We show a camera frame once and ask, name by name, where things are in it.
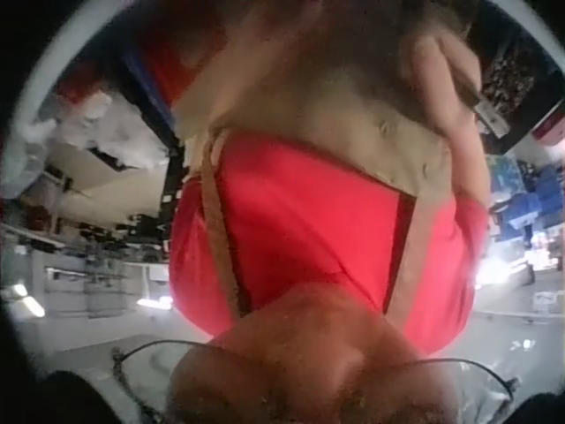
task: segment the fluorescent light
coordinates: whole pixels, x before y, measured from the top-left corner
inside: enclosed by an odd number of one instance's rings
[[[31,296],[24,298],[24,305],[26,305],[27,309],[29,309],[29,311],[38,318],[45,316],[45,309],[43,309],[43,307],[39,303],[37,303],[37,300],[35,300]]]
[[[170,303],[162,303],[158,302],[157,300],[151,299],[140,299],[138,300],[138,305],[142,307],[152,307],[153,309],[162,309],[165,311],[168,311],[172,308],[172,305]]]
[[[171,298],[171,296],[161,296],[159,298],[159,303],[164,303],[165,305],[167,304],[172,305],[173,298]]]
[[[16,292],[16,294],[18,296],[21,296],[22,298],[24,298],[25,296],[27,296],[27,289],[26,287],[20,282],[18,281],[17,284],[12,286],[12,289]]]

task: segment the person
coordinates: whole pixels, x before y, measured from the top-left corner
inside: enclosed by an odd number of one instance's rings
[[[356,407],[372,418],[351,422],[450,422],[449,390],[435,373],[386,370],[448,345],[471,312],[490,180],[476,118],[460,100],[454,72],[480,89],[480,66],[445,28],[427,27],[408,45],[404,77],[453,163],[453,193],[433,209],[429,237],[420,244],[411,238],[418,202],[406,193],[292,140],[228,133],[215,183],[248,310],[237,319],[222,285],[203,175],[186,183],[177,208],[170,284],[178,310],[213,337],[211,345],[242,362],[224,370],[204,354],[187,354],[169,389],[174,420],[189,420],[196,396],[202,407],[210,398],[224,405],[233,413],[229,422],[255,422],[249,411],[272,395],[282,399],[286,420],[338,422],[361,390],[379,402],[360,399]],[[420,272],[403,264],[413,244]],[[414,276],[412,293],[395,287],[401,273]],[[398,292],[408,298],[400,302],[403,321],[388,311]],[[247,362],[263,371],[245,374]],[[203,372],[195,377],[194,369]],[[375,370],[385,371],[374,377]],[[384,391],[375,379],[387,382]]]

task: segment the red shirt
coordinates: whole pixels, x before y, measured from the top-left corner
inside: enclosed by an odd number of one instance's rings
[[[234,266],[254,309],[315,281],[340,284],[382,311],[412,198],[255,132],[230,136],[217,181]],[[423,352],[448,344],[467,321],[486,225],[486,209],[471,199],[451,199],[438,211],[404,328]],[[176,307],[197,326],[216,336],[233,324],[207,243],[198,179],[186,184],[173,223],[170,282]]]

